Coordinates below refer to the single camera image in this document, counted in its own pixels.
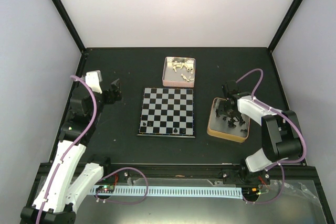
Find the left black frame post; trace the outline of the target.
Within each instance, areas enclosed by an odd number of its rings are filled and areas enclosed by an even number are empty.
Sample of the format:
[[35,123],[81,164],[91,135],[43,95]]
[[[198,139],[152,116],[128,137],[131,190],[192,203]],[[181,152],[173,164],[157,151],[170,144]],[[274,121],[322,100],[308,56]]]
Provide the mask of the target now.
[[78,47],[80,52],[84,52],[86,47],[84,46],[66,8],[64,7],[61,0],[51,0],[54,4],[57,12],[59,13],[61,19],[63,20],[64,24],[66,25],[70,35],[72,36],[76,46]]

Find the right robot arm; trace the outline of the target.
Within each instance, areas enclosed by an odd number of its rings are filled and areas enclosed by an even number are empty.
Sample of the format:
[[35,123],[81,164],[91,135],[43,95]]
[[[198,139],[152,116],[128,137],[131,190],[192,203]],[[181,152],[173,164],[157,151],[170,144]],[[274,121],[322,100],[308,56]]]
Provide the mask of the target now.
[[262,170],[281,163],[297,163],[306,155],[306,144],[294,111],[274,109],[259,101],[249,92],[240,92],[237,82],[222,85],[224,101],[216,116],[227,121],[228,128],[246,124],[244,116],[261,126],[261,149],[246,157],[239,166],[239,179],[252,183]]

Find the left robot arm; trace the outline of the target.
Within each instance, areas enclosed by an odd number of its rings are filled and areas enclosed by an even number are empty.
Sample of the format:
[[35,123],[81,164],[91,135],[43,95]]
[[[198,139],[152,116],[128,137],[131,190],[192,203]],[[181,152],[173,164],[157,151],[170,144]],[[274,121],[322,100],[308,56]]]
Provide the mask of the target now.
[[111,159],[93,155],[74,179],[77,165],[92,138],[105,105],[122,99],[119,80],[102,90],[100,79],[72,76],[77,85],[60,134],[55,159],[42,189],[20,217],[25,223],[74,223],[77,211],[90,189],[113,174]]

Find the small green circuit board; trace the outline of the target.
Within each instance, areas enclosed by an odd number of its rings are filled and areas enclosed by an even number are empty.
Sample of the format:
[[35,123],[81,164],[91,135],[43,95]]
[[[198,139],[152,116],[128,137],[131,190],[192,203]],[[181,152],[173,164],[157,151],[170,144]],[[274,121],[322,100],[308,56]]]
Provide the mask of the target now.
[[113,193],[115,189],[114,185],[100,185],[96,188],[97,193]]

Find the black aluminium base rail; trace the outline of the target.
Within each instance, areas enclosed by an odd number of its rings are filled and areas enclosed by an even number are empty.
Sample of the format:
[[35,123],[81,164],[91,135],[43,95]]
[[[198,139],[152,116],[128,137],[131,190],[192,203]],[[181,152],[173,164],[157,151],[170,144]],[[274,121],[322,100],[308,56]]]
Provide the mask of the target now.
[[[110,164],[107,166],[108,175],[119,168],[134,167],[140,170],[147,179],[219,179],[224,184],[234,185],[257,185],[261,183],[260,178],[264,182],[269,182],[271,179],[281,179],[281,169],[278,165],[269,171],[262,170],[261,172],[248,172],[247,168],[242,168],[241,165],[165,165],[165,164]],[[303,165],[282,165],[285,179],[289,180],[318,180],[316,168]],[[47,176],[51,169],[51,163],[41,163],[37,172],[37,178]],[[126,168],[118,173],[119,182],[126,181],[126,178],[142,178],[139,172],[132,171],[131,168]]]

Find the black frame post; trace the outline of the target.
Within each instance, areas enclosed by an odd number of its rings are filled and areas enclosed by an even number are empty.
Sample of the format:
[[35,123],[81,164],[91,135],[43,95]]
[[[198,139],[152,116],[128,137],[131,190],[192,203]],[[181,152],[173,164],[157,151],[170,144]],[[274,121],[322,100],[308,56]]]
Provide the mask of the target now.
[[286,29],[288,28],[289,24],[291,23],[292,19],[294,18],[297,10],[299,9],[300,5],[302,4],[303,0],[293,0],[282,19],[275,35],[273,36],[269,46],[268,51],[273,53],[276,49],[278,43],[280,42],[282,36],[284,35]]
[[80,52],[84,52],[86,47],[84,46],[66,8],[64,7],[61,0],[51,0],[54,4],[57,12],[59,13],[61,19],[63,20],[64,24],[66,25],[70,35],[72,36],[76,46],[78,47]]

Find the pile of white chess pieces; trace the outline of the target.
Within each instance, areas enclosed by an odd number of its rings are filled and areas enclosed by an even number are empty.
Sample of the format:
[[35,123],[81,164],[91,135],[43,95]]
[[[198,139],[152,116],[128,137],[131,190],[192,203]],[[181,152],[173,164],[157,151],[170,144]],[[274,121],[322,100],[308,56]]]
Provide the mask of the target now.
[[195,69],[193,63],[176,61],[172,63],[172,69],[176,76],[182,78],[185,82],[194,82]]

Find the pink tin tray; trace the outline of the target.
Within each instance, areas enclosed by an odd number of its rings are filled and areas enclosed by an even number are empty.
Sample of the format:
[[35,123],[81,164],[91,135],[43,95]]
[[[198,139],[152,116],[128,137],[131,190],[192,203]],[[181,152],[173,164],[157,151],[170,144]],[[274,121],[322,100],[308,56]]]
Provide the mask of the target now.
[[162,84],[164,87],[193,88],[195,86],[196,60],[189,57],[166,57]]

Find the black and grey chessboard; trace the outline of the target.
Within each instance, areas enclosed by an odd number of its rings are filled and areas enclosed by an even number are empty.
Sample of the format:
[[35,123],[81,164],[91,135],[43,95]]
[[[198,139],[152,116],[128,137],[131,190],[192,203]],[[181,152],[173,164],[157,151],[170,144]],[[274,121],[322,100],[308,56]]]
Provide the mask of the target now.
[[[148,121],[152,121],[153,126],[148,126]],[[194,90],[144,88],[138,136],[145,135],[195,138]]]

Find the yellow tin tray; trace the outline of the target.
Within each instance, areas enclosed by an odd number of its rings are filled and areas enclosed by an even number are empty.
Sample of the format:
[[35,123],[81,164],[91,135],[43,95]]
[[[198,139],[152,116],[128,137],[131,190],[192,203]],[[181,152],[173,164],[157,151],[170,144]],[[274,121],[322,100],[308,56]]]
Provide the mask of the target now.
[[209,115],[207,134],[224,140],[243,143],[249,136],[250,118],[244,114],[230,118],[223,112],[223,98],[215,98]]

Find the right black frame post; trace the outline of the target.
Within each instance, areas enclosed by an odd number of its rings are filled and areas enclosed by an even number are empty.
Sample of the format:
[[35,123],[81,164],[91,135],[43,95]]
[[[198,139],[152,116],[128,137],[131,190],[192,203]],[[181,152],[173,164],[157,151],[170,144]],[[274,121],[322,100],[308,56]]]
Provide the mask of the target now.
[[289,24],[291,23],[292,19],[294,18],[297,10],[299,9],[300,5],[302,4],[303,0],[293,0],[282,19],[275,35],[273,36],[269,46],[268,51],[273,53],[276,49],[278,43],[280,42],[282,36],[284,35],[286,29],[288,28]]

